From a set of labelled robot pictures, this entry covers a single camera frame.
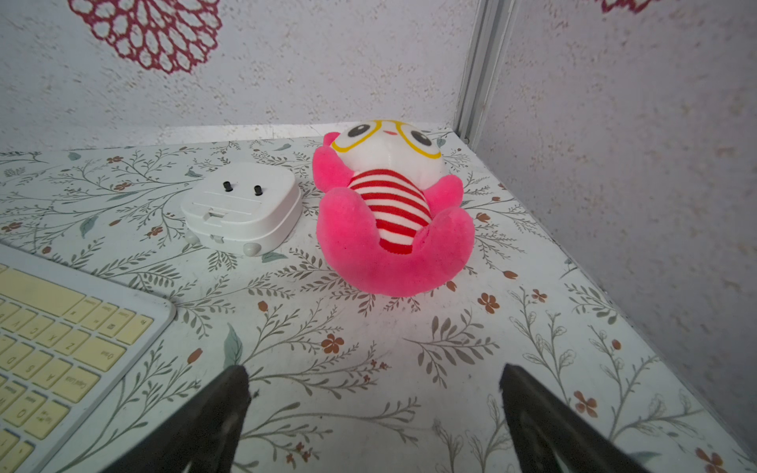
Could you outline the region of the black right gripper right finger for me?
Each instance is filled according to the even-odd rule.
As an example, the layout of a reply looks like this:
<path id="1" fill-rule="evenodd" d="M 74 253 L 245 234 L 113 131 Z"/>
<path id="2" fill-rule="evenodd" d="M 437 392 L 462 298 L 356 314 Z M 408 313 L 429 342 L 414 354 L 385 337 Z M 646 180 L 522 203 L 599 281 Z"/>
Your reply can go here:
<path id="1" fill-rule="evenodd" d="M 522 472 L 646 471 L 524 368 L 507 364 L 499 388 Z"/>

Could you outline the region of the white keyboard yellow keys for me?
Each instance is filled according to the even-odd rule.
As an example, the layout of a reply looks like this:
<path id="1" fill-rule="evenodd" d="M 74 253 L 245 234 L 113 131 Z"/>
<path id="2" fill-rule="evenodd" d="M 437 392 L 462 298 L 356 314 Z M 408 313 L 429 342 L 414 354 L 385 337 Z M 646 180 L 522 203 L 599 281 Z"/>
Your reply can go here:
<path id="1" fill-rule="evenodd" d="M 2 471 L 42 471 L 174 316 L 165 299 L 3 246 Z"/>

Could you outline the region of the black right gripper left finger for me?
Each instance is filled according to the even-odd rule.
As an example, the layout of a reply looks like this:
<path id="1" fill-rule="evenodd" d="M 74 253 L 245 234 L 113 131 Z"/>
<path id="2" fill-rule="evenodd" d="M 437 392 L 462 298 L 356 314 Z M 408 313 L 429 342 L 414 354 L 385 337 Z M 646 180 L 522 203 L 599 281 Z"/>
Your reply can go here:
<path id="1" fill-rule="evenodd" d="M 242 366 L 226 368 L 106 472 L 229 472 L 252 402 Z"/>

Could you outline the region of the pink plush toy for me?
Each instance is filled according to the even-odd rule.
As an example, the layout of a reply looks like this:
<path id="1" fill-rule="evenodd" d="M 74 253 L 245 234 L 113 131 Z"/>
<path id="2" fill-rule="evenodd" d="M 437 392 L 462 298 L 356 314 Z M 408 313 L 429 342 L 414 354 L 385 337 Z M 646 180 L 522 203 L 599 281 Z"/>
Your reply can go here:
<path id="1" fill-rule="evenodd" d="M 413 297 L 468 263 L 475 226 L 461 207 L 462 180 L 420 129 L 378 119 L 326 134 L 313 154 L 313 182 L 323 192 L 323 256 L 358 290 Z"/>

